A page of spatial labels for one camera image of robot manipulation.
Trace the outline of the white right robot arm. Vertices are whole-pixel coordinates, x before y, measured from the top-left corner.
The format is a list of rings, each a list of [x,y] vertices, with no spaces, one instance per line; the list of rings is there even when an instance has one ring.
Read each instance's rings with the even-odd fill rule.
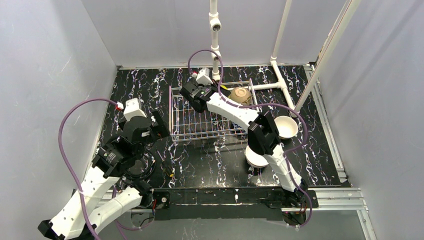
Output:
[[[259,112],[251,106],[243,106],[223,95],[221,88],[215,85],[189,81],[182,85],[179,93],[196,112],[209,111],[242,127],[247,132],[249,148],[264,157],[271,166],[289,204],[298,206],[307,202],[312,205],[307,193],[308,185],[288,160],[271,112]]]

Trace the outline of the beige floral bowl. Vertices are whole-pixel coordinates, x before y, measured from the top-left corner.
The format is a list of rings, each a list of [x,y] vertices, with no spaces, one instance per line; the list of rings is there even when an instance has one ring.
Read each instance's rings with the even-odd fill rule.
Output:
[[[228,98],[243,106],[249,106],[252,101],[250,91],[247,88],[240,86],[232,89]]]

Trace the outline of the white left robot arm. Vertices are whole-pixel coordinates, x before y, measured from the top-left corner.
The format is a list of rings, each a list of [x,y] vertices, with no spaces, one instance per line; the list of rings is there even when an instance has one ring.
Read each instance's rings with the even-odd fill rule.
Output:
[[[152,195],[152,186],[138,177],[118,196],[98,206],[105,193],[147,152],[147,146],[170,136],[157,110],[154,122],[143,111],[124,111],[119,123],[121,133],[111,138],[92,160],[86,176],[77,182],[77,190],[52,219],[43,220],[37,229],[51,240],[97,240],[99,233],[124,212],[139,206]]]

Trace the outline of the yellow-green bowl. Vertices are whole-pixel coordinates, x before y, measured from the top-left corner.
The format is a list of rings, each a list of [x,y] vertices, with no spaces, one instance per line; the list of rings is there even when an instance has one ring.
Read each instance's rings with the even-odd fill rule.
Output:
[[[229,91],[229,90],[228,90],[228,88],[227,88],[225,85],[220,85],[220,88],[221,88],[222,90]]]

